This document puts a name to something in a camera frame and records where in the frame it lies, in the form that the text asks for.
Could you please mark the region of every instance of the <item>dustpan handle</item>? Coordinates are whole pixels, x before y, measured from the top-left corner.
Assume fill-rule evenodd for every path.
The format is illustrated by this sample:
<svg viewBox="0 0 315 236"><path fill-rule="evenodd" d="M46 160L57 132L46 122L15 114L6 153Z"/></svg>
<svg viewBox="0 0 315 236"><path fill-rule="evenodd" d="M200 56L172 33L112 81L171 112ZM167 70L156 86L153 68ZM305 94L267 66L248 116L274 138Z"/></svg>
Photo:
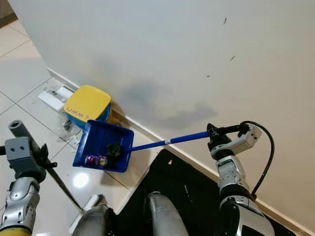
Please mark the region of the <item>dustpan handle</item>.
<svg viewBox="0 0 315 236"><path fill-rule="evenodd" d="M142 149L147 149L147 148L154 148L154 147L168 145L168 144L176 144L176 143L186 142L186 141L195 140L195 139L207 138L208 136L209 136L208 132L204 131L204 132L200 132L196 134L189 134L189 135L173 138L170 140L164 140L164 141L159 141L155 143L144 144L137 147L131 147L125 150L124 152L131 152L131 151L137 151L137 150L142 150Z"/></svg>

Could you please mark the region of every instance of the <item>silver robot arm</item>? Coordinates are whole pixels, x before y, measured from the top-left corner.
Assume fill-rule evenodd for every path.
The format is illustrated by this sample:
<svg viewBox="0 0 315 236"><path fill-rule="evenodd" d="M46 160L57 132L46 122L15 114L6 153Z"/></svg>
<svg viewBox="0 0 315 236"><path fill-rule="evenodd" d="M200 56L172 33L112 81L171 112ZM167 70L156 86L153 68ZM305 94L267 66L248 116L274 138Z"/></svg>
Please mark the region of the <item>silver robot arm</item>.
<svg viewBox="0 0 315 236"><path fill-rule="evenodd" d="M255 204L249 192L245 171L235 156L250 149L261 136L254 125L244 124L228 128L216 128L209 124L208 143L211 156L217 161L220 189L220 218L218 236L274 236L274 229ZM231 141L226 133L239 132L239 138Z"/></svg>

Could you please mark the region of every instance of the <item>baseboard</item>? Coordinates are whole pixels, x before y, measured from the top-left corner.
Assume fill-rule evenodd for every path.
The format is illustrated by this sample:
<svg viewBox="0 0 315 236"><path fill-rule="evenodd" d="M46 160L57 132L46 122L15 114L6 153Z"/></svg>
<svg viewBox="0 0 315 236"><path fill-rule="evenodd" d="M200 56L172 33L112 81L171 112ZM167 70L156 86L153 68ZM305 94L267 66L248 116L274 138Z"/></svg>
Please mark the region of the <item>baseboard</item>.
<svg viewBox="0 0 315 236"><path fill-rule="evenodd" d="M79 86L72 81L68 80L67 78L63 77L62 75L56 73L55 71L48 68L49 73L52 77L59 80L60 82L64 83L66 86L73 90L77 90ZM121 111L119 111L115 104L112 106L113 115L119 119L120 121L128 124L130 127L134 128L135 130L139 131L143 135L150 138L152 141L162 141L164 140L162 137L157 135L156 133L152 132L148 128L142 126L140 123L136 122L134 119L123 115ZM218 173L211 168L205 166L186 152L182 151L180 148L176 147L175 145L168 145L165 146L167 150L184 160L185 162L191 164L195 169L199 170L201 173L209 177L210 179L217 181L218 179ZM264 212L266 215L268 215L270 218L278 221L283 226L287 227L289 230L293 231L297 236L315 236L315 234L302 225L298 224L297 222L293 221L292 219L286 217L285 215L281 214L277 210L270 207L265 202L261 201L260 199L257 199L256 201L258 207Z"/></svg>

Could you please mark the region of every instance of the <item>black mat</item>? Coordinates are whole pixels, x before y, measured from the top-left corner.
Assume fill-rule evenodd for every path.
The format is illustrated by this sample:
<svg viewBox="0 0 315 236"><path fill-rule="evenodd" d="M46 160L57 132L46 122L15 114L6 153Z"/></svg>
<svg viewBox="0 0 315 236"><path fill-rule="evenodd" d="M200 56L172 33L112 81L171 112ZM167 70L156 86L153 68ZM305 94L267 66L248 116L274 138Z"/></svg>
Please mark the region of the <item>black mat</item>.
<svg viewBox="0 0 315 236"><path fill-rule="evenodd" d="M187 198L185 185L190 199ZM144 207L145 197L153 191L161 192L172 201L190 236L209 236L214 233L220 205L217 184L164 149L118 215L119 231L115 235L153 235L150 214ZM277 236L295 235L277 222L271 220L271 223Z"/></svg>

